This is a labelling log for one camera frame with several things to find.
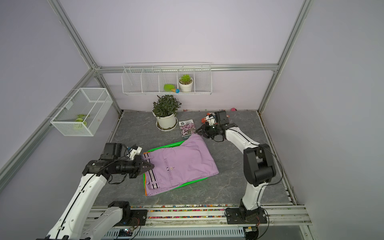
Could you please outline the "orange pants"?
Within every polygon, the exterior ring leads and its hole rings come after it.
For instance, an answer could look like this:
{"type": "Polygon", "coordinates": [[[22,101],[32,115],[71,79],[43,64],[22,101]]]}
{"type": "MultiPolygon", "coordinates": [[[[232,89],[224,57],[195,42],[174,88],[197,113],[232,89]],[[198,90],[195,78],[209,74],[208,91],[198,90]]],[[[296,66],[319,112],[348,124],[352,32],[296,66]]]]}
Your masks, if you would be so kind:
{"type": "Polygon", "coordinates": [[[147,193],[147,181],[144,181],[144,189],[145,189],[145,196],[148,195],[147,193]]]}

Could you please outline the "purple garment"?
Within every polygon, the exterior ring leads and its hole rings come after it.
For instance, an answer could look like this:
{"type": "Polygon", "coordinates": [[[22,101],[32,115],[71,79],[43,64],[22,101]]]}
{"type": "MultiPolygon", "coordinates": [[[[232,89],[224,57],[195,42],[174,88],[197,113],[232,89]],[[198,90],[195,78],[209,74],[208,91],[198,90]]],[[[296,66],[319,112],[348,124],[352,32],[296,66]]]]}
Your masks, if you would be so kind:
{"type": "Polygon", "coordinates": [[[197,134],[191,135],[178,147],[144,153],[143,158],[155,165],[153,170],[145,173],[148,196],[219,173],[205,141],[197,134]]]}

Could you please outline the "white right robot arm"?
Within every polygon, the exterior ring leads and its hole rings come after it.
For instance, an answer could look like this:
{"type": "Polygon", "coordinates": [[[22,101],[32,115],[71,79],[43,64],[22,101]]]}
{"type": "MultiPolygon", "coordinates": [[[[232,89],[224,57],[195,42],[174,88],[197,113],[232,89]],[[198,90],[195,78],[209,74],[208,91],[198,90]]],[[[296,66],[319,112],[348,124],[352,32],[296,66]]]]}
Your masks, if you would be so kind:
{"type": "Polygon", "coordinates": [[[230,123],[226,111],[206,115],[196,133],[215,142],[227,140],[243,153],[243,172],[248,184],[239,209],[244,214],[260,211],[264,188],[277,174],[270,146],[252,140],[236,124],[230,123]]]}

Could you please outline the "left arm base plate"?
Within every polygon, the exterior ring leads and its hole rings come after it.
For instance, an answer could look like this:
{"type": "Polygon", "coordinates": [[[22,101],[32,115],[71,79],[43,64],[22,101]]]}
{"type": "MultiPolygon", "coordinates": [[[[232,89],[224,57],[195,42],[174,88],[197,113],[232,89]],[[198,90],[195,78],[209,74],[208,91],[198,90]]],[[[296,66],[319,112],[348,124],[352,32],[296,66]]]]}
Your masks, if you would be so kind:
{"type": "Polygon", "coordinates": [[[129,215],[123,216],[118,226],[144,226],[147,221],[148,210],[130,210],[129,215]]]}

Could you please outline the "green plastic basket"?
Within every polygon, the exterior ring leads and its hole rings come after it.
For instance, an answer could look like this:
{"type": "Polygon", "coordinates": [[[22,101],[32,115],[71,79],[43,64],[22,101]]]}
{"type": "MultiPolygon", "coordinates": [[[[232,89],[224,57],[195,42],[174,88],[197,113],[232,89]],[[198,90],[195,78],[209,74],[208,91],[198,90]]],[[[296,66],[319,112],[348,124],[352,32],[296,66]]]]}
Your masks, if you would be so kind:
{"type": "MultiPolygon", "coordinates": [[[[146,152],[146,154],[148,154],[149,152],[153,152],[153,151],[156,151],[156,150],[159,150],[159,149],[163,149],[163,148],[174,148],[174,147],[178,147],[180,146],[182,143],[184,143],[185,141],[180,141],[180,142],[176,142],[176,143],[173,143],[173,144],[169,144],[169,145],[165,145],[165,146],[161,146],[161,147],[157,147],[157,148],[153,148],[153,149],[150,149],[146,152]]],[[[208,178],[202,178],[202,179],[198,179],[198,180],[194,180],[194,181],[190,181],[190,182],[187,182],[187,183],[184,183],[182,185],[178,185],[177,187],[171,189],[171,190],[175,190],[175,189],[179,189],[179,188],[182,188],[182,187],[186,187],[188,185],[191,185],[191,184],[194,184],[194,183],[198,183],[200,181],[204,181],[208,178]]],[[[146,174],[143,174],[143,185],[144,185],[144,181],[147,181],[147,178],[146,178],[146,174]]]]}

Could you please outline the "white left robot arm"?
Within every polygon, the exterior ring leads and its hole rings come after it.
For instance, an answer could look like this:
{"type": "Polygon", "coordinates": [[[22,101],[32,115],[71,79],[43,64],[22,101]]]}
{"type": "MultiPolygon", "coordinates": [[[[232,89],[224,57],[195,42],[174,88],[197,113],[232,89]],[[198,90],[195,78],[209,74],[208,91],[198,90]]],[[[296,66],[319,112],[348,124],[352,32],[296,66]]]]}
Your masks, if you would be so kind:
{"type": "Polygon", "coordinates": [[[127,201],[113,201],[87,229],[86,219],[100,191],[114,175],[135,179],[151,171],[154,164],[141,156],[142,148],[107,143],[99,159],[85,166],[80,184],[63,214],[45,236],[46,240],[101,240],[115,226],[131,226],[137,234],[145,225],[147,213],[131,211],[127,201]]]}

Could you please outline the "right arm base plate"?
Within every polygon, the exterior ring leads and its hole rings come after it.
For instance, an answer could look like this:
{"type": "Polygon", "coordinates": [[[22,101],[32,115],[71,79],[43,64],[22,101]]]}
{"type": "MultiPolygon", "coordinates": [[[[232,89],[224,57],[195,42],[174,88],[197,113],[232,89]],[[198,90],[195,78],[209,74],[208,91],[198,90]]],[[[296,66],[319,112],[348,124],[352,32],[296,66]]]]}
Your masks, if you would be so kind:
{"type": "Polygon", "coordinates": [[[238,208],[226,208],[224,215],[229,225],[240,224],[267,224],[267,214],[263,208],[257,208],[255,210],[246,210],[245,207],[238,208]]]}

